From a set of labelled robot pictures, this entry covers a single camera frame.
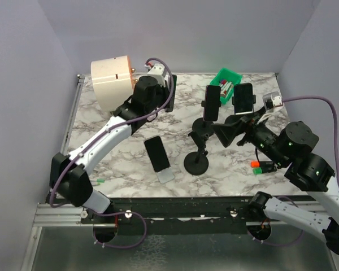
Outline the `black phone stand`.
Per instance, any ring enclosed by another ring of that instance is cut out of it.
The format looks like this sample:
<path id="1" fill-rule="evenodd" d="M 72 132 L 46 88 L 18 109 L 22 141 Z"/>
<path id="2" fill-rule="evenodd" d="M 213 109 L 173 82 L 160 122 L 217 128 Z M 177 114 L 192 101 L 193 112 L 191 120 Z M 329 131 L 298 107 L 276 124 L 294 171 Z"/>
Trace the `black phone stand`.
<path id="1" fill-rule="evenodd" d="M 201 107 L 203 107 L 204 111 L 205 101 L 201 102 Z M 214 131 L 211 125 L 214 121 L 204 121 L 203 116 L 201 118 L 197 118 L 192 124 L 192 131 L 197 132 L 199 135 L 204 136 L 207 134 L 208 136 L 213 135 Z"/>
<path id="2" fill-rule="evenodd" d="M 184 168 L 191 175 L 200 176 L 207 171 L 209 166 L 205 140 L 196 131 L 190 132 L 189 136 L 198 150 L 187 154 L 184 159 Z"/>

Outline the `purple edged black phone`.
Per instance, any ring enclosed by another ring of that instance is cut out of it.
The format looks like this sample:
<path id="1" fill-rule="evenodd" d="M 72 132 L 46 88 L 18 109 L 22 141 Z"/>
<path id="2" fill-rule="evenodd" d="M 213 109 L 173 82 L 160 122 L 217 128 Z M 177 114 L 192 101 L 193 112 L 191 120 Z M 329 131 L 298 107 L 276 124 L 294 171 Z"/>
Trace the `purple edged black phone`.
<path id="1" fill-rule="evenodd" d="M 216 121 L 218 119 L 221 88 L 216 85 L 207 85 L 205 92 L 205 106 L 203 112 L 204 121 Z"/>

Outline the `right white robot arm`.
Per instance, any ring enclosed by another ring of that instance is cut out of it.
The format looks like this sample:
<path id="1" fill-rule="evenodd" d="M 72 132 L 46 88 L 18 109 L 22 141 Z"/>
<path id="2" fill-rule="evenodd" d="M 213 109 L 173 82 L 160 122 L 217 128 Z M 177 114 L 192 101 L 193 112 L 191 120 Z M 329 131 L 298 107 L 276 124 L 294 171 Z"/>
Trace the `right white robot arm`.
<path id="1" fill-rule="evenodd" d="M 291 184 L 313 197 L 327 212 L 325 216 L 317 215 L 258 192 L 249 203 L 249 216 L 255 221 L 268 218 L 295 226 L 316 236 L 339 255 L 339 184 L 334 169 L 313 153 L 318 136 L 301 121 L 289 123 L 276 135 L 257 116 L 248 115 L 212 128 L 224 147 L 243 135 L 238 146 L 251 143 L 260 149 L 278 168 L 286 169 L 284 176 Z"/>

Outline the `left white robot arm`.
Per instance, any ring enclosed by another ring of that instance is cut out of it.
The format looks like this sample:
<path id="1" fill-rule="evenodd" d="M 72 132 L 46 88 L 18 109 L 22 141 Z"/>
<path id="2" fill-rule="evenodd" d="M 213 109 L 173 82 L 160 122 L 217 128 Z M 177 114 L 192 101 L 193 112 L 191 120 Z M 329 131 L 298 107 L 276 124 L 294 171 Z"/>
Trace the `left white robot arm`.
<path id="1" fill-rule="evenodd" d="M 49 203 L 61 195 L 75 207 L 91 209 L 98 221 L 113 218 L 110 199 L 93 188 L 89 179 L 97 164 L 119 143 L 132 136 L 160 110 L 171 112 L 175 97 L 176 76 L 169 75 L 164 85 L 153 76 L 141 76 L 134 92 L 121 104 L 104 127 L 90 140 L 65 155 L 57 153 L 51 161 Z"/>

